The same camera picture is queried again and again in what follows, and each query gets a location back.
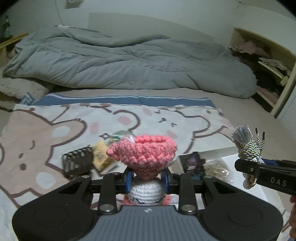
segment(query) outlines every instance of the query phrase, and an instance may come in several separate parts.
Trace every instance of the gray gripper base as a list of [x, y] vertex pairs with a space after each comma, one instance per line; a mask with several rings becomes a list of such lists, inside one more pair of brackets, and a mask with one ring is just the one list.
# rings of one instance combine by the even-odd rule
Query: gray gripper base
[[217, 241], [198, 219], [178, 213], [175, 206], [123, 206], [99, 218], [80, 241]]

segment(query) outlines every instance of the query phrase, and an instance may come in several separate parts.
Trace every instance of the metal bolt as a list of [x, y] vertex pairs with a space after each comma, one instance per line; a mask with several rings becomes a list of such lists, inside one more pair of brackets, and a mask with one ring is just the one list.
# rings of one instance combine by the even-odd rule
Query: metal bolt
[[103, 204], [100, 206], [100, 210], [103, 212], [111, 212], [114, 209], [114, 206], [112, 204]]
[[192, 213], [195, 211], [195, 206], [191, 205], [191, 204], [185, 204], [181, 207], [181, 209], [184, 211], [184, 212], [187, 212], [187, 213]]

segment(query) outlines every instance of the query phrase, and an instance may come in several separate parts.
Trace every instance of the brown cartoon bear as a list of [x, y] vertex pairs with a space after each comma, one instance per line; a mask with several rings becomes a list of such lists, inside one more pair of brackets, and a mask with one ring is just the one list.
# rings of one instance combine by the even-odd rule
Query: brown cartoon bear
[[52, 123], [30, 110], [12, 113], [0, 136], [0, 189], [15, 198], [48, 193], [67, 183], [61, 169], [50, 164], [53, 148], [78, 138], [86, 129], [79, 119]]

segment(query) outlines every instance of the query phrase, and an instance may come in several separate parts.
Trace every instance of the crocheted doll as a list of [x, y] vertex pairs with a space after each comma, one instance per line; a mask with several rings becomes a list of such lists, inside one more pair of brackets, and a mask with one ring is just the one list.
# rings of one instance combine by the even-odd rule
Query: crocheted doll
[[177, 145], [172, 138], [161, 135], [143, 135], [123, 138], [113, 143], [106, 154], [134, 170], [137, 176], [125, 205], [169, 205], [162, 182], [157, 175], [168, 167], [175, 157]]

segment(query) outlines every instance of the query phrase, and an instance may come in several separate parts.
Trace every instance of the gray comforter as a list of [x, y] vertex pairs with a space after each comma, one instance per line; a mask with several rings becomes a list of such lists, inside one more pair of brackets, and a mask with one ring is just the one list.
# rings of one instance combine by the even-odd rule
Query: gray comforter
[[252, 70], [220, 44], [163, 35], [110, 37], [47, 28], [16, 44], [4, 73], [72, 88], [203, 89], [238, 98], [256, 92]]

